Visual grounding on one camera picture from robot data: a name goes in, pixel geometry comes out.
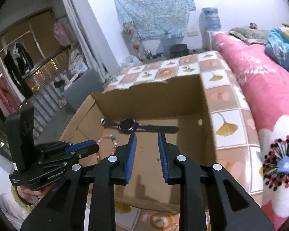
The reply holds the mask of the left hand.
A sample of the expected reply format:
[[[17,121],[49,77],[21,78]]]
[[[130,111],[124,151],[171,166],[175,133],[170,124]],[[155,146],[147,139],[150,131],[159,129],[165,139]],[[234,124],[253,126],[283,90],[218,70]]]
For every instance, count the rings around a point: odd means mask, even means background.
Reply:
[[[22,200],[29,204],[37,204],[51,190],[53,185],[43,188],[38,191],[31,191],[25,186],[17,186],[17,193]]]

